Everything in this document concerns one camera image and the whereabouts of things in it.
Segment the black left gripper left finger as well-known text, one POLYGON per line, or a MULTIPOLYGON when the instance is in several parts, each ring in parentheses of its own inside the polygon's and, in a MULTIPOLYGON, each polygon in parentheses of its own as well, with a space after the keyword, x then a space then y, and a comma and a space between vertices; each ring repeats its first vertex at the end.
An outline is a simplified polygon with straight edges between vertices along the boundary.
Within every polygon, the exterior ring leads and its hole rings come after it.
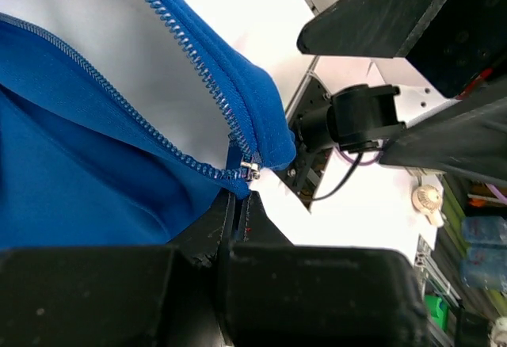
POLYGON ((235 198, 160 246, 1 252, 4 346, 221 346, 212 265, 235 198))

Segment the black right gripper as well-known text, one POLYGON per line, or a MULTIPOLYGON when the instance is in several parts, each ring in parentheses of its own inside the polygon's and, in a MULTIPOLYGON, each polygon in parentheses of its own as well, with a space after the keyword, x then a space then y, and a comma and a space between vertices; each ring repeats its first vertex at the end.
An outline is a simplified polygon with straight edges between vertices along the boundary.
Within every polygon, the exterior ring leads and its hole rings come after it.
MULTIPOLYGON (((452 98, 506 57, 506 0, 338 0, 303 26, 296 45, 304 55, 406 56, 452 98)), ((379 163, 506 186, 506 86, 488 86, 407 128, 379 163)))

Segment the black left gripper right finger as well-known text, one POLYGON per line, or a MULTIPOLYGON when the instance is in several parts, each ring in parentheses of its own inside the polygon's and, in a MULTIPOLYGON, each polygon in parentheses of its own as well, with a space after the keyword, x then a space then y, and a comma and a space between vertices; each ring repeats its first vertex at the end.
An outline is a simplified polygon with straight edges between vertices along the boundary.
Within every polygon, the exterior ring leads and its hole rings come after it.
POLYGON ((427 346, 411 264, 394 250, 294 246, 257 193, 227 257, 227 332, 236 346, 427 346))

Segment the blue zip jacket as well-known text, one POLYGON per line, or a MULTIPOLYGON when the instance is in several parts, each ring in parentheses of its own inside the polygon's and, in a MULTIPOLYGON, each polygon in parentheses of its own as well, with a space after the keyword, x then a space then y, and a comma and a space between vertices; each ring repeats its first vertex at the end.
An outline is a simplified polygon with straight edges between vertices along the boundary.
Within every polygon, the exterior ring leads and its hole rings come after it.
POLYGON ((1 0, 1 246, 157 245, 295 157, 278 89, 184 0, 1 0))

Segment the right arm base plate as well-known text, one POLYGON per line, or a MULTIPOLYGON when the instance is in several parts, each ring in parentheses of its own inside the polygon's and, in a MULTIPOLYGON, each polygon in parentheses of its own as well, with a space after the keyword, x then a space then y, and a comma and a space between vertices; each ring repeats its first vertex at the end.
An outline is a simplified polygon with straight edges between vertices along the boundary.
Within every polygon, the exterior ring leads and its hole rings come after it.
POLYGON ((299 140, 298 123, 303 115, 330 104, 330 92, 322 80, 313 73, 307 76, 293 101, 288 107, 288 125, 295 135, 296 157, 285 169, 276 172, 276 176, 287 189, 296 195, 303 206, 310 210, 311 200, 322 179, 323 170, 330 155, 330 150, 309 152, 299 140))

